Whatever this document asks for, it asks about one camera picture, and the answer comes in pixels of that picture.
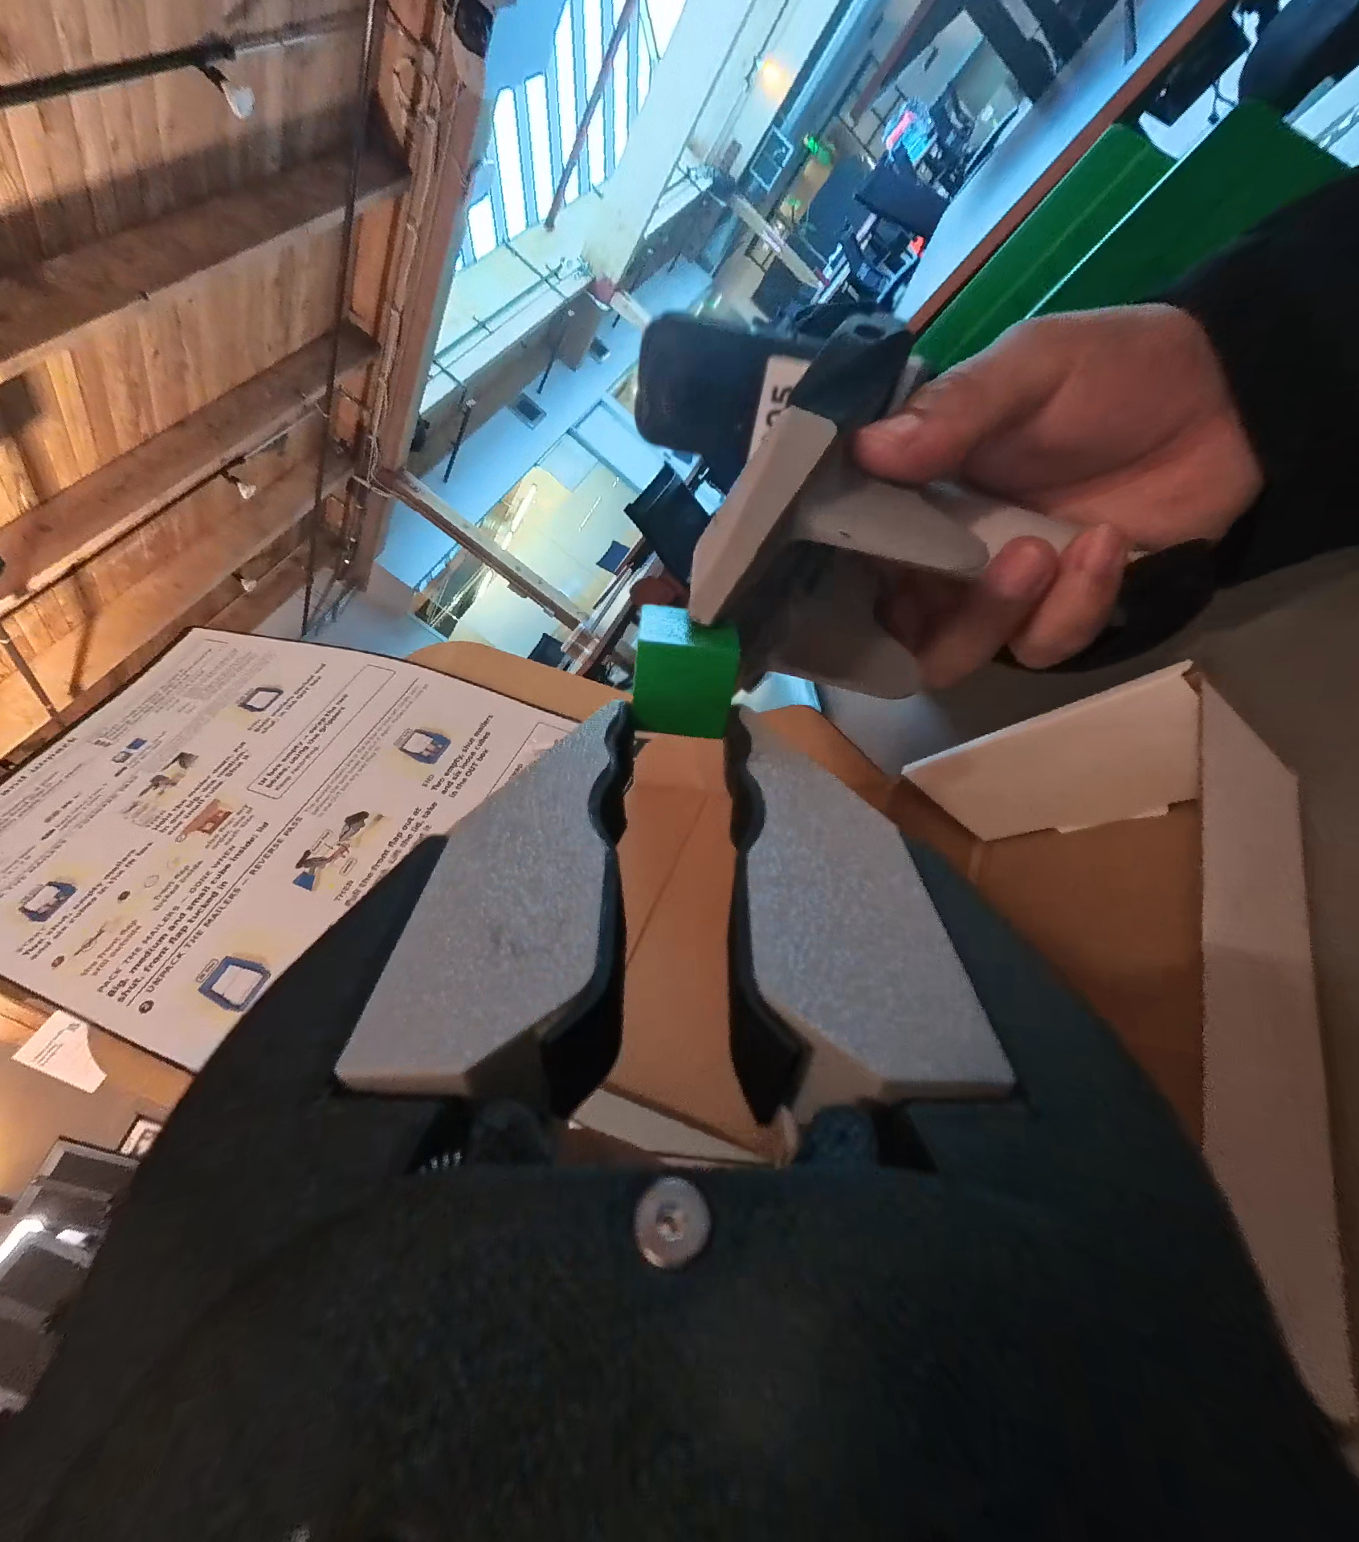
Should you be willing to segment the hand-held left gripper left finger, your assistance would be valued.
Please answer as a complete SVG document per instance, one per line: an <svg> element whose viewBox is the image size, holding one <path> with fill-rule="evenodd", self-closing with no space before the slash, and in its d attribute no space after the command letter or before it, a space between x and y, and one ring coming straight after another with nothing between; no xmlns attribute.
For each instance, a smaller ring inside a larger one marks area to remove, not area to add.
<svg viewBox="0 0 1359 1542"><path fill-rule="evenodd" d="M629 704L608 702L452 827L336 1060L343 1087L563 1118L603 1083L632 749Z"/></svg>

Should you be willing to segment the small green cube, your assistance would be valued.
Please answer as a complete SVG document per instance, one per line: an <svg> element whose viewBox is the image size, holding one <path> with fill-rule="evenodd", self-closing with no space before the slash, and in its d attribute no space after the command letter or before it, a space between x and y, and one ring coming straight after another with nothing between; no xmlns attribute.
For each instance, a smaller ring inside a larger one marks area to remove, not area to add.
<svg viewBox="0 0 1359 1542"><path fill-rule="evenodd" d="M740 670L736 627L700 626L684 607L642 605L635 634L635 726L671 738L722 740Z"/></svg>

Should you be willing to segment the green plastic bin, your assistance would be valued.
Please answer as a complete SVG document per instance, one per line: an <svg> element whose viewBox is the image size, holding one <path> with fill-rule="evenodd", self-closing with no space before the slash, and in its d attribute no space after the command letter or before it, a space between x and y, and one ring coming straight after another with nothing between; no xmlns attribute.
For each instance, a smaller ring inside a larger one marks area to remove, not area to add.
<svg viewBox="0 0 1359 1542"><path fill-rule="evenodd" d="M939 373L1014 323L1164 294L1199 263L1347 174L1262 104L1232 108L1185 155L1112 126L917 337Z"/></svg>

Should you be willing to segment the person's right hand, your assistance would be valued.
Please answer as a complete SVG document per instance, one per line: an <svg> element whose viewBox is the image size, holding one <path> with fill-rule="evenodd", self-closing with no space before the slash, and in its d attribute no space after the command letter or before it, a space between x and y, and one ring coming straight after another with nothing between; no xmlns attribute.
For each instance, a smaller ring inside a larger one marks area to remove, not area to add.
<svg viewBox="0 0 1359 1542"><path fill-rule="evenodd" d="M875 477L960 481L1052 514L969 583L882 586L882 626L945 690L1009 652L1045 670L1112 623L1134 550L1218 541L1264 487L1203 325L1167 303L1027 319L854 436Z"/></svg>

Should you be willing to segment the white cardboard mailer box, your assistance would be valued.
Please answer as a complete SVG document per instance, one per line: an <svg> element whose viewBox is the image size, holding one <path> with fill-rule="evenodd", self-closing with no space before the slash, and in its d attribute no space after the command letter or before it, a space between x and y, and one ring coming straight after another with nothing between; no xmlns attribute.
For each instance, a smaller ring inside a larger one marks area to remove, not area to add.
<svg viewBox="0 0 1359 1542"><path fill-rule="evenodd" d="M814 712L766 725L942 856L1091 1007L1201 1147L1290 1358L1359 1418L1294 775L1192 665L875 771ZM636 728L617 867L621 1046L603 1087L753 1159L728 1057L726 738Z"/></svg>

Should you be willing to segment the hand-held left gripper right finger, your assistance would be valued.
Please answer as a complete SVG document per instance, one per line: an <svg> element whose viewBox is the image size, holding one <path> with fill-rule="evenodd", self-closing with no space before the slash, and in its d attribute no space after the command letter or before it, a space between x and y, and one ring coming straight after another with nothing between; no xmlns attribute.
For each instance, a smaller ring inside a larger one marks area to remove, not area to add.
<svg viewBox="0 0 1359 1542"><path fill-rule="evenodd" d="M991 1103L1016 1070L900 829L771 728L726 726L728 1057L760 1126Z"/></svg>

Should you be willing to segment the white paper notice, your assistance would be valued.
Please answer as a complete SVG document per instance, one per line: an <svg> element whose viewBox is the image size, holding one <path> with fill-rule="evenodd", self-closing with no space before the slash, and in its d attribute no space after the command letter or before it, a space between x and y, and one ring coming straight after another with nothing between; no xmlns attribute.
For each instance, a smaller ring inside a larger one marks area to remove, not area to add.
<svg viewBox="0 0 1359 1542"><path fill-rule="evenodd" d="M107 1078L93 1053L90 1024L63 1010L53 1010L10 1053L10 1061L85 1095Z"/></svg>

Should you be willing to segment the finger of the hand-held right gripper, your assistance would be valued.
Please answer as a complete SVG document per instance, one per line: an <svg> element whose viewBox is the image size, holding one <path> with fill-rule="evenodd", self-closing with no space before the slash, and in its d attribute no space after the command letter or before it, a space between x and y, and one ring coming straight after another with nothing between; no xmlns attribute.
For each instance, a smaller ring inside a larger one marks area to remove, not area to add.
<svg viewBox="0 0 1359 1542"><path fill-rule="evenodd" d="M721 626L740 603L751 571L791 527L793 506L840 427L786 405L749 456L724 501L710 517L692 558L692 621Z"/></svg>
<svg viewBox="0 0 1359 1542"><path fill-rule="evenodd" d="M871 558L793 541L751 571L740 592L745 690L777 671L880 701L922 690L917 658L879 618Z"/></svg>

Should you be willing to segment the person's right forearm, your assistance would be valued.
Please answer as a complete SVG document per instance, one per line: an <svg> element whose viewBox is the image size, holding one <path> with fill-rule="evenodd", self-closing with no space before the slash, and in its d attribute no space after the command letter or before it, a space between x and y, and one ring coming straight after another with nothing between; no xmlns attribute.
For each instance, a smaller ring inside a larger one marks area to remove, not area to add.
<svg viewBox="0 0 1359 1542"><path fill-rule="evenodd" d="M1277 209L1164 299L1210 337L1262 490L1214 547L1233 587L1359 546L1359 164Z"/></svg>

